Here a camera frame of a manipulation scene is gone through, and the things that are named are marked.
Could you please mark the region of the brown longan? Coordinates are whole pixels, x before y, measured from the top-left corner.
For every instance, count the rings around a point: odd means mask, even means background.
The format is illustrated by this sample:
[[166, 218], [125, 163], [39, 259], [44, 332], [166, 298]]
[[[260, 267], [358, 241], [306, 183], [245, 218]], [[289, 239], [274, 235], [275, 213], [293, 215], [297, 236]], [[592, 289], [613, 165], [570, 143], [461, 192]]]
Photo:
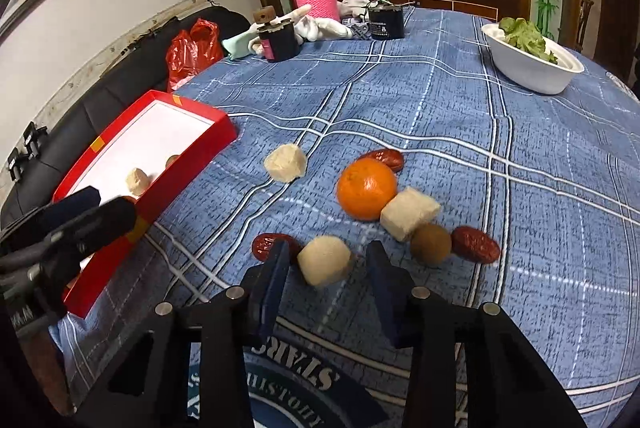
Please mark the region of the brown longan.
[[169, 156], [165, 162], [165, 169], [168, 169], [179, 157], [179, 154]]
[[421, 224], [413, 232], [409, 248], [417, 262], [438, 266], [451, 254], [451, 236], [438, 224]]

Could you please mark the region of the red jujube date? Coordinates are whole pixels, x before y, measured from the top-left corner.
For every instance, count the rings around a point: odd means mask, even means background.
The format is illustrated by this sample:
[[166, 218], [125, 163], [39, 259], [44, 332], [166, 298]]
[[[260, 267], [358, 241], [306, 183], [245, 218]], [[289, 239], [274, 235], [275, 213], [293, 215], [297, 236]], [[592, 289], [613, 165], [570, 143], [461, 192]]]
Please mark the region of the red jujube date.
[[402, 170], [405, 166], [405, 157], [404, 155], [393, 148], [380, 148], [379, 150], [370, 151], [366, 154], [363, 154], [359, 157], [359, 159], [374, 159], [378, 162], [382, 162], [385, 166], [390, 168], [395, 174], [398, 174], [399, 171]]
[[451, 232], [452, 251], [474, 263], [491, 264], [500, 257], [500, 247], [481, 230], [458, 226]]
[[268, 259], [271, 248], [278, 240], [282, 240], [288, 244], [288, 252], [291, 257], [296, 257], [302, 250], [299, 242], [288, 234], [283, 233], [262, 233], [257, 235], [252, 241], [252, 254], [260, 262], [264, 262]]

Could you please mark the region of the red white cardboard tray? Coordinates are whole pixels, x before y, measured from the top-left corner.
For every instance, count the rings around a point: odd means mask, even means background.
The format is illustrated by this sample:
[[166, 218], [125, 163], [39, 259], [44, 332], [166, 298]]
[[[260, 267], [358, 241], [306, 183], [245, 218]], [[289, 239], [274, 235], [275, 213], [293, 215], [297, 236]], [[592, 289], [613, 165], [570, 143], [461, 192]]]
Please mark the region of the red white cardboard tray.
[[102, 202], [134, 201], [134, 229], [93, 254], [64, 296], [83, 318], [153, 222], [212, 159], [236, 139], [227, 113], [176, 94], [150, 90], [117, 116], [70, 168], [52, 200], [86, 186]]

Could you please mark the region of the black leather sofa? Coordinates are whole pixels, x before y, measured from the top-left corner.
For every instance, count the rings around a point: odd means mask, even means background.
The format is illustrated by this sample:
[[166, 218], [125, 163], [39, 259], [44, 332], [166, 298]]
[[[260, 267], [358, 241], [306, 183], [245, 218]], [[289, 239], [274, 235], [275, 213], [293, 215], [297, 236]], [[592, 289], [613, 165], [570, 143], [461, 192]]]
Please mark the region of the black leather sofa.
[[186, 18], [171, 18], [134, 42], [131, 52], [102, 74], [99, 80], [48, 131], [40, 155], [30, 160], [22, 178], [2, 204], [5, 228], [24, 214], [50, 203], [54, 191], [100, 133], [134, 101], [168, 84], [166, 52], [171, 40], [199, 19], [215, 23], [221, 40], [250, 27], [248, 19], [223, 6], [211, 6]]

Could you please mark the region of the red plastic bag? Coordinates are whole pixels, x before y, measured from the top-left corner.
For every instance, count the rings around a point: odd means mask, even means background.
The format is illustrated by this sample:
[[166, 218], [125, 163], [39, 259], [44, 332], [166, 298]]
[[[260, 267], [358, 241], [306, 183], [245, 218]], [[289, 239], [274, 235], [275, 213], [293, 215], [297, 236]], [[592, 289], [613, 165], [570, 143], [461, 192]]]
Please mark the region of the red plastic bag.
[[218, 25], [199, 18], [190, 30], [182, 30], [171, 40], [165, 55], [169, 93], [224, 58], [219, 38]]

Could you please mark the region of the light green cloth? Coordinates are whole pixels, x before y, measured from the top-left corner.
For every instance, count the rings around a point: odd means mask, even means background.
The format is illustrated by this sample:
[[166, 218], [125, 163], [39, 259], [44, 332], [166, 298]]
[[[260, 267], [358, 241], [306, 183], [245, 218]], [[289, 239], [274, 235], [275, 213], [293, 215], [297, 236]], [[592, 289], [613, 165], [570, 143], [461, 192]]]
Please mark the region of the light green cloth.
[[230, 60], [235, 61], [249, 55], [264, 55], [262, 40], [256, 30], [247, 29], [239, 35], [222, 40], [222, 47], [227, 51]]

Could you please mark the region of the blue plaid tablecloth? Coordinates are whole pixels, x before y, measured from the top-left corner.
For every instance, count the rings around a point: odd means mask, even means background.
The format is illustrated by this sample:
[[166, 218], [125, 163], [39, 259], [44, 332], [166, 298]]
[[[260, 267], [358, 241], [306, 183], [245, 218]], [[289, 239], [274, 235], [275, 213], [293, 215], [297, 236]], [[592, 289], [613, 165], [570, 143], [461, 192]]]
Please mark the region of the blue plaid tablecloth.
[[589, 427], [639, 388], [639, 102], [585, 58], [506, 78], [485, 23], [412, 9], [394, 41], [222, 61], [180, 91], [238, 132], [53, 336], [79, 405], [156, 304], [239, 283], [254, 240], [295, 238], [273, 334], [246, 352], [259, 427], [401, 422], [411, 353], [384, 335], [366, 249], [456, 306], [494, 302]]

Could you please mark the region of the dark jar with cork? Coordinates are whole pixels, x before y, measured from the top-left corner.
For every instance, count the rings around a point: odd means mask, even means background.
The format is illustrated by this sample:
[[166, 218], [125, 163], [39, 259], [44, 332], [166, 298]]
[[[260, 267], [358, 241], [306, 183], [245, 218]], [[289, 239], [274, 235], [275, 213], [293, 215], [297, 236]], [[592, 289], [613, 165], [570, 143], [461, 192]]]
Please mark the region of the dark jar with cork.
[[264, 6], [254, 13], [257, 37], [250, 50], [268, 62], [277, 63], [295, 58], [300, 51], [292, 18], [278, 18], [273, 6]]

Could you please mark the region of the white bowl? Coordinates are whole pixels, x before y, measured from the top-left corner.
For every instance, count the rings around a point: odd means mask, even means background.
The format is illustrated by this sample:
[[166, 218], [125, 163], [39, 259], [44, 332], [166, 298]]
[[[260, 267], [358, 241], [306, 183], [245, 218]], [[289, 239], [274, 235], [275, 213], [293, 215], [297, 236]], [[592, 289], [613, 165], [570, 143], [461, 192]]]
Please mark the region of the white bowl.
[[519, 86], [546, 96], [556, 96], [570, 82], [585, 71], [582, 62], [556, 42], [546, 38], [546, 51], [553, 53], [558, 62], [550, 63], [504, 41], [504, 32], [497, 23], [480, 28], [488, 40], [495, 66], [504, 76]]

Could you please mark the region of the green leafy vegetables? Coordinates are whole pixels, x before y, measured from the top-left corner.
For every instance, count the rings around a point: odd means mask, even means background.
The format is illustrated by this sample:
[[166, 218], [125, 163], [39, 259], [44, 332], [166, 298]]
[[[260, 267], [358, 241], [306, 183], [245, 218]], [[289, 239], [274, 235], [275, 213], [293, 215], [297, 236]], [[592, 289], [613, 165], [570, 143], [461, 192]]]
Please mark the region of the green leafy vegetables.
[[503, 41], [540, 60], [558, 64], [558, 58], [547, 51], [546, 40], [536, 25], [525, 18], [502, 18], [498, 24]]

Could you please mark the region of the white cloth pile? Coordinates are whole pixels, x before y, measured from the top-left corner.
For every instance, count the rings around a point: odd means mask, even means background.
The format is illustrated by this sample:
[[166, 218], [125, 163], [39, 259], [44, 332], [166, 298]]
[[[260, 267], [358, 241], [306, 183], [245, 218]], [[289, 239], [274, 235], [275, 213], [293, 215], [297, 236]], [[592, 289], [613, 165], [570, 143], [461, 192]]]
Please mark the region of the white cloth pile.
[[310, 12], [296, 9], [273, 18], [270, 24], [291, 22], [299, 44], [304, 41], [370, 39], [369, 6], [369, 0], [343, 0], [337, 3], [338, 20], [311, 16]]

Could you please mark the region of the black box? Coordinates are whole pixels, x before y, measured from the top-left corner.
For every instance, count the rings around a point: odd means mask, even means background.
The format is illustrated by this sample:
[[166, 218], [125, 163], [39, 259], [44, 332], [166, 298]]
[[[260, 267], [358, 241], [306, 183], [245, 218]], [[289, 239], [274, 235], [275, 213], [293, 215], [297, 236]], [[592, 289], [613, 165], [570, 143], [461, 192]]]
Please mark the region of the black box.
[[404, 10], [401, 6], [382, 1], [370, 6], [368, 13], [372, 38], [390, 40], [405, 37]]

